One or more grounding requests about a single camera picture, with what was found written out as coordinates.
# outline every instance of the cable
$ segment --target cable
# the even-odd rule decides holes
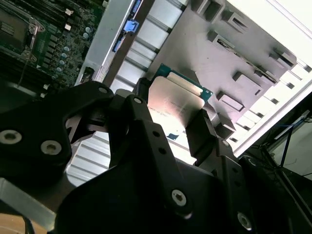
[[[20,79],[19,79],[19,82],[18,82],[18,87],[20,86],[20,84],[21,84],[21,82],[22,82],[22,80],[24,78],[24,73],[25,73],[26,67],[28,65],[28,61],[30,60],[31,52],[32,52],[32,50],[29,52],[29,57],[27,58],[26,63],[25,63],[24,68],[23,68],[23,71],[21,72]]]

